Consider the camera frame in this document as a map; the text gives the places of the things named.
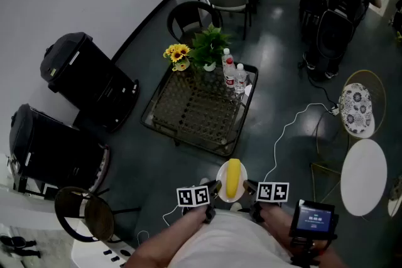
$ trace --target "white round table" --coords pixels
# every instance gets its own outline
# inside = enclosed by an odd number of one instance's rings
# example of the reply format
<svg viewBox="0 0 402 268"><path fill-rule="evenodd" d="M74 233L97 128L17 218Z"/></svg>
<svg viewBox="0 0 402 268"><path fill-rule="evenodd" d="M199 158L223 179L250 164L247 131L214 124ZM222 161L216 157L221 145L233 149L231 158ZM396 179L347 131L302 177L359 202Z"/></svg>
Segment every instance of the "white round table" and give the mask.
<svg viewBox="0 0 402 268"><path fill-rule="evenodd" d="M368 214L383 196L387 162L383 150L363 139L347 153L340 177L340 192L346 210L355 216Z"/></svg>

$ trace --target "handheld device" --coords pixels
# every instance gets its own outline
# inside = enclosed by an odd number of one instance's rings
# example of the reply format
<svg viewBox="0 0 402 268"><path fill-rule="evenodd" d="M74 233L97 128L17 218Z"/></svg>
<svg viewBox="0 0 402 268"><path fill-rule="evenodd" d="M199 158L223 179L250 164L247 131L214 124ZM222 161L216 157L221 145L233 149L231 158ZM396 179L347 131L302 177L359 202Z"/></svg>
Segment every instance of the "handheld device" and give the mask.
<svg viewBox="0 0 402 268"><path fill-rule="evenodd" d="M337 238L335 228L339 216L335 214L333 205L299 200L291 223L289 236L293 237L291 247L302 246L303 252L291 258L292 264L299 267L319 265L313 258L325 251ZM321 251L312 249L313 240L327 240Z"/></svg>

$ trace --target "white shirt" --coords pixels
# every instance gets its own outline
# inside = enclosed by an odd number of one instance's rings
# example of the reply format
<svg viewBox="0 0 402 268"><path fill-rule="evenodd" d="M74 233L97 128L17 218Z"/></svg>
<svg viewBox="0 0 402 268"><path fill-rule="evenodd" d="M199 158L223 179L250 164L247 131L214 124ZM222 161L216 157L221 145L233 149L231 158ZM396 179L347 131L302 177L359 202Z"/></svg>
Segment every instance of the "white shirt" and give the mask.
<svg viewBox="0 0 402 268"><path fill-rule="evenodd" d="M217 210L212 222L183 245L168 268L294 267L282 246L247 217Z"/></svg>

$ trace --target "white cable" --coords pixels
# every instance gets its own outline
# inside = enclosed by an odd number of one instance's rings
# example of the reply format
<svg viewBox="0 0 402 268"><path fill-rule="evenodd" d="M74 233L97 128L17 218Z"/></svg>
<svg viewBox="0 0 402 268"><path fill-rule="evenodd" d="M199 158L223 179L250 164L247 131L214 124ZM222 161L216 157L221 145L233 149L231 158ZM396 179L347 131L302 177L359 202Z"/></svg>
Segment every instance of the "white cable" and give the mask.
<svg viewBox="0 0 402 268"><path fill-rule="evenodd" d="M141 231L140 231L140 232L138 232L138 234L137 234L137 241L138 241L138 245L139 245L139 234L140 234L141 232L146 232L146 234L148 235L148 239L149 239L149 232L148 232L148 231L146 231L146 230L141 230Z"/></svg>
<svg viewBox="0 0 402 268"><path fill-rule="evenodd" d="M275 166L273 167L273 169L272 169L270 172L268 172L268 173L266 174L266 176L265 176L265 178L264 178L264 182L266 181L266 177L267 177L272 171L274 171L274 170L276 169L276 143L278 143L279 140L282 138L283 134L285 133L285 129L286 129L289 125L292 125L294 122L296 122L297 115L299 115L299 114L301 114L301 113L304 113L304 112L308 109L308 107L311 106L311 105L322 105L322 106L324 106L324 108L328 111L328 113L331 113L331 112L328 110L328 108L327 108L323 103L310 103L310 104L307 105L307 107L305 108L305 110L303 110L303 111L301 111L301 112L297 112L297 114L296 114L295 119L293 120L293 122L292 122L292 123L289 123L289 124L287 124L287 125L284 126L283 131L282 131L282 135L279 137L279 139L276 140L276 142L275 142L275 144L274 144L274 161L275 161Z"/></svg>
<svg viewBox="0 0 402 268"><path fill-rule="evenodd" d="M178 207L178 205L177 205L171 212L166 213L166 214L164 214L164 215L162 216L163 221L164 221L169 227L170 227L170 224L166 221L165 217L166 217L167 215L171 215L173 212L175 212L175 210L177 209L177 207Z"/></svg>

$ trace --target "green plant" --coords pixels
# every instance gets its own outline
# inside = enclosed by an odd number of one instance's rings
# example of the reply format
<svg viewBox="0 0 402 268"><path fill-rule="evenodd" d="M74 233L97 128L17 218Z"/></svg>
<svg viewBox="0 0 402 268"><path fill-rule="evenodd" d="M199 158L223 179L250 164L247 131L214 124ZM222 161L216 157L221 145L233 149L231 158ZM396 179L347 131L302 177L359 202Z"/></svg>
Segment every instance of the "green plant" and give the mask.
<svg viewBox="0 0 402 268"><path fill-rule="evenodd" d="M205 64L211 65L213 62L222 62L222 55L224 48L227 47L229 42L227 39L229 35L221 33L221 28L214 27L210 24L208 29L201 34L195 34L193 39L193 47L188 55L192 58L194 64L204 66Z"/></svg>

